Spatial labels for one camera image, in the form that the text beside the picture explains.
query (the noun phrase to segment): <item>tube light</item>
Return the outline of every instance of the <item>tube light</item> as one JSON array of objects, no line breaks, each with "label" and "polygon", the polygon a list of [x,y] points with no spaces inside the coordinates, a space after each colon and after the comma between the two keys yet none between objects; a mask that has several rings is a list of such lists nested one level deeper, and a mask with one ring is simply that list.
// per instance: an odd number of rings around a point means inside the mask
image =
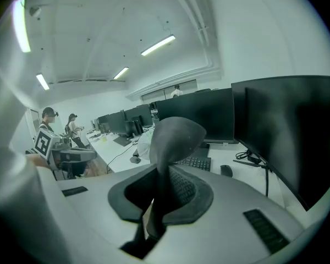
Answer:
[{"label": "tube light", "polygon": [[171,34],[170,36],[168,36],[165,39],[159,41],[158,43],[156,43],[155,45],[151,46],[147,50],[141,52],[141,55],[146,56],[149,53],[153,52],[155,49],[158,49],[159,47],[165,45],[166,43],[169,43],[170,41],[172,41],[174,39],[175,39],[175,36]]},{"label": "tube light", "polygon": [[126,70],[128,70],[128,67],[125,67],[123,70],[121,70],[115,77],[114,79],[118,79]]},{"label": "tube light", "polygon": [[14,1],[12,18],[18,44],[20,45],[22,52],[28,53],[31,51],[31,48],[28,42],[26,23],[24,18],[24,3],[25,0]]},{"label": "tube light", "polygon": [[42,74],[37,74],[37,79],[45,90],[49,90],[49,86],[46,84],[45,79]]}]

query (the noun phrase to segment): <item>white shirt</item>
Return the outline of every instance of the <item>white shirt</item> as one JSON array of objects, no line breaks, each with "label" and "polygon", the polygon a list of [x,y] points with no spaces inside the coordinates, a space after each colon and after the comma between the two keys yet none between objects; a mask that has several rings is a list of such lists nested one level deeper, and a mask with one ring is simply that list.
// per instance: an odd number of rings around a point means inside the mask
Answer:
[{"label": "white shirt", "polygon": [[74,121],[71,121],[68,124],[68,127],[70,127],[70,130],[72,132],[72,138],[78,138],[79,134],[77,133],[77,131],[80,131],[81,129],[79,127],[76,126],[76,124],[74,123]]},{"label": "white shirt", "polygon": [[181,91],[181,90],[179,90],[179,89],[175,89],[175,91],[173,91],[173,92],[171,93],[171,98],[173,98],[174,95],[181,96],[181,95],[183,95],[183,91]]}]

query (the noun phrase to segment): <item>person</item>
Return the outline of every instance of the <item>person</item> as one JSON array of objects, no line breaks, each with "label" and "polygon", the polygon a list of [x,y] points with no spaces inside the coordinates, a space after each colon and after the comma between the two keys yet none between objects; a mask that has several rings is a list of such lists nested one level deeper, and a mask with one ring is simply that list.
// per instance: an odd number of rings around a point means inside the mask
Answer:
[{"label": "person", "polygon": [[86,148],[86,146],[82,143],[81,138],[78,134],[78,131],[82,131],[84,128],[83,127],[77,127],[75,124],[77,115],[74,113],[71,113],[70,116],[68,117],[68,122],[65,127],[65,131],[67,134],[71,136],[71,139],[77,144],[78,147],[81,148]]},{"label": "person", "polygon": [[51,132],[54,132],[54,130],[49,126],[49,123],[55,122],[55,117],[58,117],[59,114],[57,112],[54,112],[54,110],[51,107],[46,107],[43,110],[42,113],[42,123],[39,125],[39,128],[48,129]]},{"label": "person", "polygon": [[180,90],[180,85],[175,85],[175,91],[171,93],[171,98],[175,98],[183,95],[183,91]]}]

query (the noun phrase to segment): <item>person wearing black cap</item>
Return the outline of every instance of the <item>person wearing black cap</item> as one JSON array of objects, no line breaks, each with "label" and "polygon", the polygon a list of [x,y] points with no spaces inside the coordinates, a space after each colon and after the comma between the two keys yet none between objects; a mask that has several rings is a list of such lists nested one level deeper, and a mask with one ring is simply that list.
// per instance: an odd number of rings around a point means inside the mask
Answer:
[{"label": "person wearing black cap", "polygon": [[47,107],[43,110],[42,113],[42,123],[39,125],[39,128],[48,129],[51,132],[54,132],[54,130],[49,126],[49,123],[55,122],[55,117],[58,117],[59,114],[57,112],[54,112],[54,110],[51,107]]},{"label": "person wearing black cap", "polygon": [[74,121],[76,120],[77,115],[71,113],[68,117],[68,123],[66,125],[66,132],[70,134],[72,140],[77,144],[78,147],[86,148],[86,146],[82,143],[81,138],[78,134],[78,131],[82,131],[83,127],[77,127]]}]

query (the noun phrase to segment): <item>light fixture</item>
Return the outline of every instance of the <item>light fixture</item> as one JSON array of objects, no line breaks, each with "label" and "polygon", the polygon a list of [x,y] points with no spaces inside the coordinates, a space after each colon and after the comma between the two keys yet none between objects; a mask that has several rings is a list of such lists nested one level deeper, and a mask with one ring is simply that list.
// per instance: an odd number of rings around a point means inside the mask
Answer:
[{"label": "light fixture", "polygon": [[49,86],[46,84],[45,79],[41,73],[37,74],[37,79],[45,90],[49,90]]},{"label": "light fixture", "polygon": [[114,79],[118,79],[126,70],[128,70],[128,67],[125,67],[123,70],[121,70],[115,77]]},{"label": "light fixture", "polygon": [[22,52],[28,53],[31,51],[31,48],[29,46],[26,31],[26,23],[24,18],[24,3],[25,0],[14,1],[12,18],[18,44],[20,45]]},{"label": "light fixture", "polygon": [[141,55],[146,56],[148,55],[150,52],[153,52],[155,49],[158,49],[159,47],[165,45],[166,43],[169,43],[170,41],[174,40],[175,36],[174,35],[170,35],[168,37],[166,37],[165,39],[159,41],[158,43],[156,43],[155,45],[151,46],[150,48],[148,48],[147,50],[141,52]]}]

